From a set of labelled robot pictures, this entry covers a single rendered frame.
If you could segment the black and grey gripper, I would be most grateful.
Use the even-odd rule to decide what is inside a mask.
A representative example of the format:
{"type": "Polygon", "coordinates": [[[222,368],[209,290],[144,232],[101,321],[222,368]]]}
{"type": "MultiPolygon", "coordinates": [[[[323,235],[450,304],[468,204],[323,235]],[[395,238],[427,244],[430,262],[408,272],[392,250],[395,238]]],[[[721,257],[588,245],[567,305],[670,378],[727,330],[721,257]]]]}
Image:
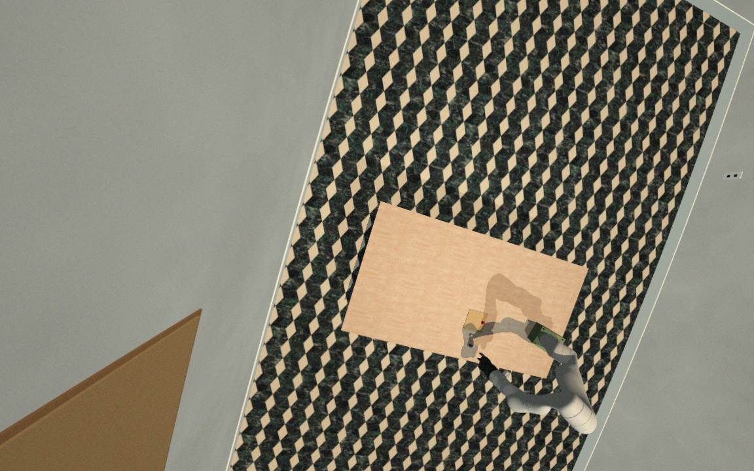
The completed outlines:
{"type": "Polygon", "coordinates": [[[492,364],[492,362],[490,361],[490,359],[488,357],[486,357],[482,353],[479,353],[479,354],[482,357],[478,358],[478,360],[480,361],[479,364],[478,364],[478,367],[481,370],[481,372],[485,373],[485,375],[487,376],[487,378],[490,379],[490,381],[495,385],[495,387],[496,387],[496,382],[499,381],[499,378],[501,378],[501,377],[505,377],[507,379],[509,378],[509,375],[511,374],[510,372],[507,372],[505,370],[503,373],[501,373],[500,370],[497,369],[492,364]]]}

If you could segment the tan square mat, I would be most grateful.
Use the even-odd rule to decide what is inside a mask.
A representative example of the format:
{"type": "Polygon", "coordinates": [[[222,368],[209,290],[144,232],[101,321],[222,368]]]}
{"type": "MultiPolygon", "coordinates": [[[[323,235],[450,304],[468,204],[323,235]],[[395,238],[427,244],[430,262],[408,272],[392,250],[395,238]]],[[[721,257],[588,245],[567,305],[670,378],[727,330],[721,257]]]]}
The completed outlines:
{"type": "Polygon", "coordinates": [[[465,324],[463,328],[472,330],[474,332],[482,333],[482,329],[484,329],[484,324],[481,324],[481,322],[482,321],[486,322],[487,318],[488,318],[487,313],[478,312],[469,308],[469,314],[467,314],[467,318],[465,320],[465,324]]]}

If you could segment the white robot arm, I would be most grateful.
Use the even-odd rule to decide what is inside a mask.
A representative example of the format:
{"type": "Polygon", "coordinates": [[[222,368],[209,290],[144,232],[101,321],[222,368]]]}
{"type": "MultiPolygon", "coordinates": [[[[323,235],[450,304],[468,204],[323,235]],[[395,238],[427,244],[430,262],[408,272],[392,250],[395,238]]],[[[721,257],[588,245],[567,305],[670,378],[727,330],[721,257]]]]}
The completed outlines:
{"type": "Polygon", "coordinates": [[[551,358],[562,363],[556,368],[556,380],[562,392],[526,394],[505,377],[499,378],[496,387],[507,396],[507,404],[513,411],[544,415],[554,408],[575,430],[590,434],[598,425],[598,418],[584,390],[577,353],[551,334],[541,335],[541,345],[547,348],[551,358]]]}

